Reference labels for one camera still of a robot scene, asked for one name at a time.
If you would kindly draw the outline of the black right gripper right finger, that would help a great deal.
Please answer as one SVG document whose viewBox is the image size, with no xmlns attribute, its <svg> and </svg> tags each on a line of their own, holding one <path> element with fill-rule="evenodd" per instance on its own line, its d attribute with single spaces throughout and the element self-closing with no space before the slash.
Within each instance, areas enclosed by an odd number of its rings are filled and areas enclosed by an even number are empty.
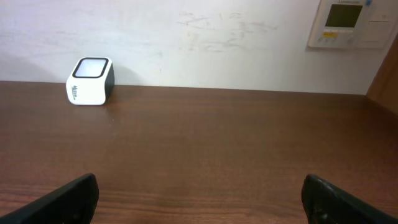
<svg viewBox="0 0 398 224">
<path fill-rule="evenodd" d="M 309 224 L 397 224 L 397 219 L 314 174 L 306 176 L 301 199 Z"/>
</svg>

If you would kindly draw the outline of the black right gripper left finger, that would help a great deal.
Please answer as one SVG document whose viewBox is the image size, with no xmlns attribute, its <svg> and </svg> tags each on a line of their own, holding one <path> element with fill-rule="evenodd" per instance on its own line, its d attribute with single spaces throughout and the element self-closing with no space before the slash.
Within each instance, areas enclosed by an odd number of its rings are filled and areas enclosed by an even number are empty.
<svg viewBox="0 0 398 224">
<path fill-rule="evenodd" d="M 1 217 L 1 223 L 89 224 L 99 188 L 94 174 L 85 174 L 41 198 Z"/>
</svg>

